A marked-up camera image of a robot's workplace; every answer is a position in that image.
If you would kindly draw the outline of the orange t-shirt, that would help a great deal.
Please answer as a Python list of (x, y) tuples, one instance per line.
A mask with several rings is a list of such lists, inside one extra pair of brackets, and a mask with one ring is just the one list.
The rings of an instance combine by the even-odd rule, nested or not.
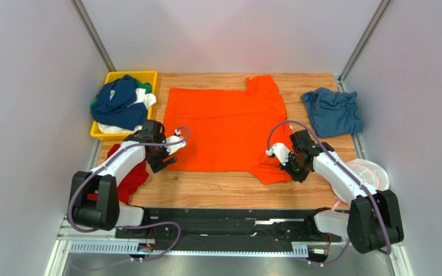
[(163, 124), (168, 132), (190, 130), (172, 170), (243, 171), (265, 185), (291, 181), (279, 161), (266, 155), (268, 140), (291, 146), (288, 125), (271, 131), (287, 119), (279, 88), (270, 75), (246, 83), (245, 90), (170, 89)]

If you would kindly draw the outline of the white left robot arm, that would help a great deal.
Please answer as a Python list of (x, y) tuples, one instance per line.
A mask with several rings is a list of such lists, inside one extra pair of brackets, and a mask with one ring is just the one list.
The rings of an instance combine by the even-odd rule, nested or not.
[(120, 205), (118, 187), (138, 164), (146, 162), (157, 173), (177, 162), (174, 154), (186, 146), (188, 128), (181, 126), (169, 137), (159, 121), (146, 120), (141, 129), (128, 135), (119, 149), (90, 171), (72, 178), (67, 220), (78, 232), (114, 228), (144, 229), (145, 209)]

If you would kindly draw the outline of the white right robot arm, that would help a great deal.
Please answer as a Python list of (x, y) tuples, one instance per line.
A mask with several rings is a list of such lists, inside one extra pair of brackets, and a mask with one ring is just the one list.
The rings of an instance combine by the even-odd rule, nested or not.
[(292, 180), (304, 182), (310, 173), (327, 180), (350, 210), (346, 213), (320, 208), (310, 216), (318, 232), (348, 239), (361, 254), (389, 252), (391, 245), (404, 240), (401, 211), (396, 194), (380, 190), (345, 164), (326, 142), (313, 140), (309, 131), (290, 135), (292, 147), (275, 143), (266, 154), (277, 158), (279, 167)]

